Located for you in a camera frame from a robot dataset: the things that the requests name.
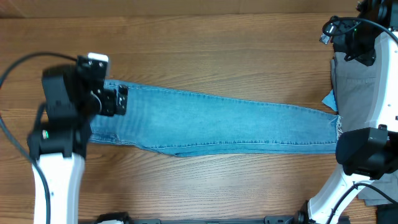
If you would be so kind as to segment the light blue denim jeans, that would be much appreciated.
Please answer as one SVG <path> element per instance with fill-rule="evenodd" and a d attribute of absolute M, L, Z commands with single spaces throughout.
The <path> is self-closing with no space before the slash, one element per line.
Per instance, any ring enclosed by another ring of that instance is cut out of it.
<path fill-rule="evenodd" d="M 177 157 L 333 154 L 337 115 L 295 105 L 128 83 L 126 114 L 97 116 L 91 142 Z"/>

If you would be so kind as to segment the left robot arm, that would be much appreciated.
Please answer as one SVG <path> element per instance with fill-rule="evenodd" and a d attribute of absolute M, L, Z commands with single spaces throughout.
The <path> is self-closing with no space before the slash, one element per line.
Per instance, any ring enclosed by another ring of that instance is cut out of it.
<path fill-rule="evenodd" d="M 78 223 L 90 122 L 96 115 L 125 115 L 127 110 L 127 86 L 104 87 L 109 66 L 107 55 L 89 53 L 75 64 L 43 72 L 45 103 L 27 138 L 36 163 L 34 223 Z"/>

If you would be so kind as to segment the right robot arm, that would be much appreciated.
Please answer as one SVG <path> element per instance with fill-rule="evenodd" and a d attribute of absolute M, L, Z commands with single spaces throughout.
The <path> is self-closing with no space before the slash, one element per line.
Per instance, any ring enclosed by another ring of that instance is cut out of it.
<path fill-rule="evenodd" d="M 349 223 L 344 209 L 365 187 L 397 170 L 397 1 L 361 1 L 357 17 L 332 16 L 320 42 L 332 43 L 346 62 L 374 67 L 369 107 L 344 132 L 336 147 L 337 166 L 316 196 L 292 217 L 265 223 Z"/>

